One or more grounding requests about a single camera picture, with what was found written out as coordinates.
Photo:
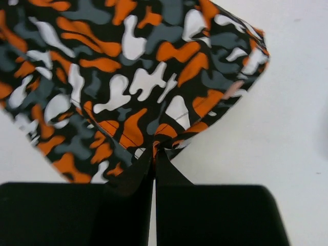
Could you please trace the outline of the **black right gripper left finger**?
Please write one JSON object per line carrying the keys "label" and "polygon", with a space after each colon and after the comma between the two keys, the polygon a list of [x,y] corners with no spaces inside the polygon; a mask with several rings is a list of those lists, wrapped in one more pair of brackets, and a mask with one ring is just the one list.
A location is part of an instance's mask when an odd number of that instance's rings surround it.
{"label": "black right gripper left finger", "polygon": [[141,157],[118,176],[105,183],[105,194],[129,197],[136,193],[143,181],[153,178],[153,149],[146,148]]}

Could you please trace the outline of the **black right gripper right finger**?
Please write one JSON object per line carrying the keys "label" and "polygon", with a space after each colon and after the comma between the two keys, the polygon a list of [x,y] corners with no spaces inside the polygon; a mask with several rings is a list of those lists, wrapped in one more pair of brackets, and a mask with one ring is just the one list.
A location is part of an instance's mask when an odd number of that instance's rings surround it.
{"label": "black right gripper right finger", "polygon": [[165,150],[159,150],[155,157],[155,177],[157,186],[193,186],[168,158]]}

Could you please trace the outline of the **orange black camouflage shorts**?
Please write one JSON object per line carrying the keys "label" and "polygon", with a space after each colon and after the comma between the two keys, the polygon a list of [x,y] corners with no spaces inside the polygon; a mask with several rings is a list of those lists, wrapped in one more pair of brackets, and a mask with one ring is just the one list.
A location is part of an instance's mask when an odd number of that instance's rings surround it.
{"label": "orange black camouflage shorts", "polygon": [[212,1],[1,1],[1,108],[74,183],[174,158],[269,59]]}

